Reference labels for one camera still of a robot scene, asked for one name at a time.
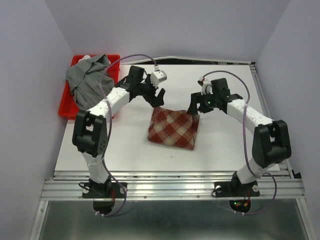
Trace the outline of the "red plaid skirt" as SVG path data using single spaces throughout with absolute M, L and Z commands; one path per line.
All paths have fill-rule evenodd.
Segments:
M 193 150 L 200 122 L 199 115 L 185 110 L 153 109 L 148 127 L 147 140 L 168 147 Z

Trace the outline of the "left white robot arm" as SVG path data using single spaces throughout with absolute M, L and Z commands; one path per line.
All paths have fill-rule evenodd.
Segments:
M 159 84 L 167 74 L 154 67 L 146 74 L 142 67 L 132 65 L 127 76 L 98 104 L 76 114 L 72 144 L 82 154 L 89 171 L 87 182 L 79 183 L 83 198 L 107 198 L 114 194 L 112 177 L 105 164 L 105 152 L 110 140 L 112 118 L 123 106 L 142 96 L 153 108 L 164 105 L 165 89 Z

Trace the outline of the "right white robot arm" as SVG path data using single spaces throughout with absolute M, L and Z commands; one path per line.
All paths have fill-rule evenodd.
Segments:
M 253 135 L 251 157 L 245 157 L 245 165 L 232 175 L 230 181 L 215 182 L 212 196 L 228 198 L 253 194 L 258 197 L 257 180 L 292 155 L 287 123 L 264 116 L 239 94 L 232 94 L 225 78 L 211 82 L 201 78 L 198 84 L 201 91 L 191 94 L 187 113 L 205 114 L 218 109 L 242 124 L 244 136 L 247 131 Z

